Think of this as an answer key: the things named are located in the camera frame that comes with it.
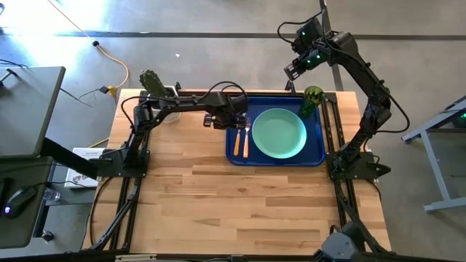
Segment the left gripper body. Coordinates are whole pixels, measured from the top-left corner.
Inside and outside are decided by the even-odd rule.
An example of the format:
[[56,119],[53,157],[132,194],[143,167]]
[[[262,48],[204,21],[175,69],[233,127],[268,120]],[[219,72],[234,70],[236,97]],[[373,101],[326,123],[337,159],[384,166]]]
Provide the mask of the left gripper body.
[[216,114],[213,116],[213,128],[227,130],[237,127],[237,116],[235,114]]

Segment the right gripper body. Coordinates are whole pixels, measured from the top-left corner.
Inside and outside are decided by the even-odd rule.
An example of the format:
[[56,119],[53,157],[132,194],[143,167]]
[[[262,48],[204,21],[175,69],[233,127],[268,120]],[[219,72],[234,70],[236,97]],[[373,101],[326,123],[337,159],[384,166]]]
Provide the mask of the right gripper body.
[[318,67],[320,64],[329,60],[329,54],[319,49],[306,51],[292,62],[291,72],[293,74],[302,74]]

